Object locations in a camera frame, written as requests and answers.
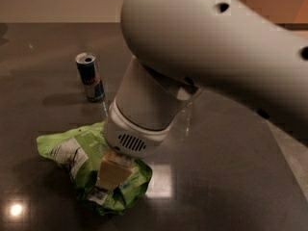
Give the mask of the white gripper with vents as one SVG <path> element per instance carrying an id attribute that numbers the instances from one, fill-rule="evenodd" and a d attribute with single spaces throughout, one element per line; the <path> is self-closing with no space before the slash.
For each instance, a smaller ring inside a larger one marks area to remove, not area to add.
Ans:
<path id="1" fill-rule="evenodd" d="M 132 174 L 133 158 L 152 155 L 165 140 L 170 128 L 171 124 L 158 131 L 141 128 L 125 117 L 114 101 L 104 122 L 104 138 L 113 150 L 108 149 L 103 156 L 95 186 L 108 191 L 117 188 Z"/>

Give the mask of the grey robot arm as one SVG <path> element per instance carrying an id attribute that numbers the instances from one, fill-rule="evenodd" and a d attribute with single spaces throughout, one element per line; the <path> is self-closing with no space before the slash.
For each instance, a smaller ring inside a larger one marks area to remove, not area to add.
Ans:
<path id="1" fill-rule="evenodd" d="M 308 39 L 239 0 L 124 0 L 121 31 L 133 57 L 104 124 L 98 187 L 126 180 L 204 89 L 307 141 Z"/>

